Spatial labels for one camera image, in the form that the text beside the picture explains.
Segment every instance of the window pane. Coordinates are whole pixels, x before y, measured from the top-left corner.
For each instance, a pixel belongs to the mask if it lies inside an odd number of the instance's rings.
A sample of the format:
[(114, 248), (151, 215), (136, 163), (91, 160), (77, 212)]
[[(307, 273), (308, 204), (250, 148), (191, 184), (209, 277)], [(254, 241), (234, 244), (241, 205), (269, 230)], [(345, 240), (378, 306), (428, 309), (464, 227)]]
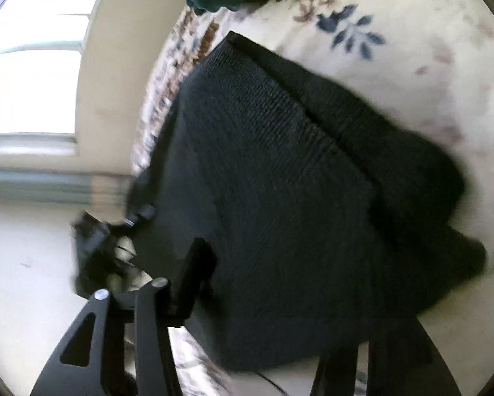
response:
[(96, 0), (7, 0), (0, 9), (0, 50), (83, 40)]
[(0, 133), (75, 133), (80, 59), (69, 50), (0, 55)]

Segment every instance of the silver bolt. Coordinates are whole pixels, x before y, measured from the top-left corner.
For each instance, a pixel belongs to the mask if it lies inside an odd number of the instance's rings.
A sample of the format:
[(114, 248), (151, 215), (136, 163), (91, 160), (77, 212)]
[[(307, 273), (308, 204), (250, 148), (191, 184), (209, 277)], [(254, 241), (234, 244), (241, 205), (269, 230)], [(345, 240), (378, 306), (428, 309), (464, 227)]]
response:
[(101, 301), (110, 296), (110, 292), (106, 289), (99, 289), (93, 294), (93, 296), (95, 296), (96, 300)]
[(151, 285), (157, 289), (162, 289), (169, 285), (169, 281), (164, 277), (156, 278), (151, 282)]

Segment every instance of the floral blanket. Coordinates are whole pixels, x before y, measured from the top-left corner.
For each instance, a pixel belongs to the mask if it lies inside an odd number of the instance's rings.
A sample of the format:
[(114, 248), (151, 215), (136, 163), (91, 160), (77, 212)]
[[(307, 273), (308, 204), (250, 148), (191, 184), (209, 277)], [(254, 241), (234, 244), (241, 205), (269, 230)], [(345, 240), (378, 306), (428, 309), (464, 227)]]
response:
[(462, 167), (469, 187), (451, 224), (484, 244), (488, 270), (419, 319), (462, 394), (478, 394), (494, 373), (492, 12), (483, 0), (283, 0), (203, 16), (187, 8), (148, 83), (135, 174), (180, 82), (230, 30), (344, 85)]

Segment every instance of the wall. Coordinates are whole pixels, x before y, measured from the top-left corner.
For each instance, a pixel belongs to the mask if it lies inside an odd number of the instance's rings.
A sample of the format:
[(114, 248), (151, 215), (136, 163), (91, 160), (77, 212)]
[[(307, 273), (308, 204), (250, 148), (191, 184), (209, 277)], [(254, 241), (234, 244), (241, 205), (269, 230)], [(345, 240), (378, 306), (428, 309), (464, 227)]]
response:
[[(0, 375), (28, 396), (60, 338), (85, 304), (72, 291), (72, 230), (82, 208), (0, 203)], [(117, 208), (89, 209), (119, 220)]]
[(146, 82), (184, 5), (100, 0), (79, 75), (79, 156), (0, 156), (0, 168), (129, 174)]

